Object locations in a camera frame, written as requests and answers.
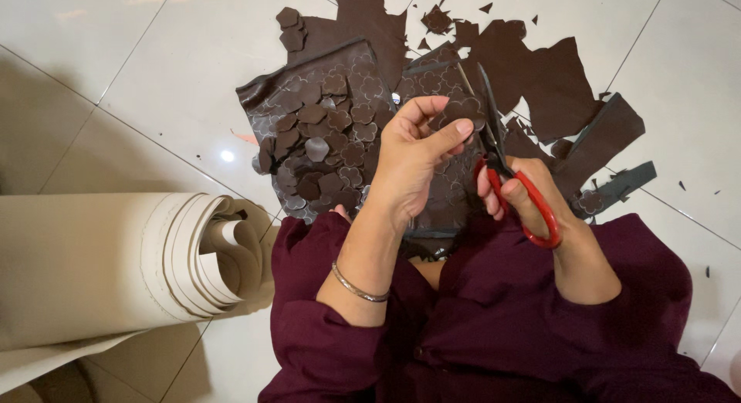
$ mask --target scissors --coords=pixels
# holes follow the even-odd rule
[[[535,206],[538,208],[538,211],[540,211],[540,214],[545,220],[545,224],[548,226],[549,232],[549,237],[539,237],[537,235],[534,235],[532,232],[530,232],[530,229],[523,225],[523,232],[525,236],[527,236],[528,239],[530,239],[530,241],[532,241],[533,244],[537,245],[538,247],[558,247],[558,245],[561,243],[561,232],[559,229],[558,221],[556,221],[556,217],[553,215],[553,209],[551,209],[551,207],[548,205],[548,202],[545,201],[543,195],[535,187],[535,185],[532,184],[530,179],[528,179],[521,171],[514,172],[512,169],[509,168],[509,166],[507,166],[504,145],[505,127],[502,124],[502,119],[499,116],[499,112],[496,110],[496,102],[494,101],[494,93],[491,91],[489,78],[487,77],[486,72],[484,71],[484,68],[481,66],[481,64],[477,63],[477,65],[479,69],[479,78],[481,79],[484,87],[483,93],[487,101],[489,121],[487,121],[487,123],[484,125],[484,129],[482,129],[480,132],[481,140],[486,150],[486,154],[482,159],[483,162],[479,162],[479,165],[476,168],[476,176],[479,175],[481,167],[483,167],[485,164],[486,173],[489,177],[489,181],[491,182],[491,186],[494,188],[496,198],[499,199],[499,205],[502,207],[502,209],[504,209],[505,214],[509,212],[509,205],[502,196],[502,180],[500,180],[500,177],[504,177],[506,179],[515,178],[522,182],[524,188],[528,190],[528,197],[533,201],[533,203],[535,203]],[[473,95],[473,89],[470,88],[468,79],[465,77],[465,73],[463,72],[463,69],[460,68],[460,65],[458,65],[458,69],[463,76],[463,80],[466,86],[468,86],[468,90],[471,91],[471,94]],[[490,124],[493,124],[493,126],[496,128],[495,132],[492,131],[492,125]]]

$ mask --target bracelet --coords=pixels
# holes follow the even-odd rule
[[[366,292],[358,289],[356,286],[353,286],[349,281],[345,280],[344,277],[342,277],[342,274],[339,273],[339,269],[337,268],[337,260],[332,261],[332,273],[334,273],[334,276],[337,277],[337,280],[342,283],[343,286],[349,291],[352,292],[352,294],[359,296],[361,298],[364,298],[367,301],[372,301],[375,303],[382,303],[384,301],[388,300],[388,295],[391,294],[391,289],[389,289],[386,294],[375,296],[375,295],[369,295]]]

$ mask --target right hand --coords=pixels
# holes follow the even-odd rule
[[[561,196],[561,193],[556,188],[548,167],[540,159],[507,156],[507,165],[514,172],[521,171],[540,190],[543,199],[553,209],[553,214],[556,216],[556,220],[561,228],[572,227],[577,222],[580,222],[571,212],[563,196]],[[489,215],[492,215],[495,220],[504,218],[505,211],[499,204],[499,199],[494,193],[494,188],[491,186],[486,173],[486,167],[482,167],[479,172],[477,187],[479,197],[484,201],[486,211]],[[508,180],[502,185],[502,196],[517,210],[521,221],[530,229],[530,232],[539,237],[548,237],[548,226],[545,224],[545,220],[535,206],[535,203],[528,197],[528,190],[524,188],[522,182],[517,179]]]

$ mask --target maroon clothing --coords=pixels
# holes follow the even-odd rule
[[[570,303],[553,257],[514,220],[475,220],[440,292],[398,259],[383,327],[352,327],[314,301],[350,225],[283,219],[273,247],[273,348],[283,368],[260,401],[741,401],[677,354],[691,279],[627,215],[592,226],[623,283],[614,300]]]

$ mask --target hand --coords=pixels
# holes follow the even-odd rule
[[[561,228],[566,229],[574,226],[577,221],[581,222],[568,208],[566,201],[553,182],[551,172],[548,171],[548,167],[541,160],[507,156],[507,165],[515,172],[521,171],[538,188],[543,195],[543,199],[553,209],[553,214]],[[479,197],[484,201],[489,215],[494,216],[495,220],[504,218],[505,211],[499,204],[499,199],[491,187],[485,167],[479,172],[477,187]],[[502,185],[502,196],[517,210],[521,221],[530,229],[530,232],[539,237],[548,237],[548,226],[546,226],[545,220],[543,220],[535,203],[528,197],[528,190],[524,188],[519,180],[510,179],[504,183]]]
[[[460,154],[474,130],[470,120],[460,119],[433,134],[428,123],[447,103],[445,96],[415,97],[381,133],[381,154],[368,203],[391,208],[397,225],[405,226],[425,208],[435,166]]]

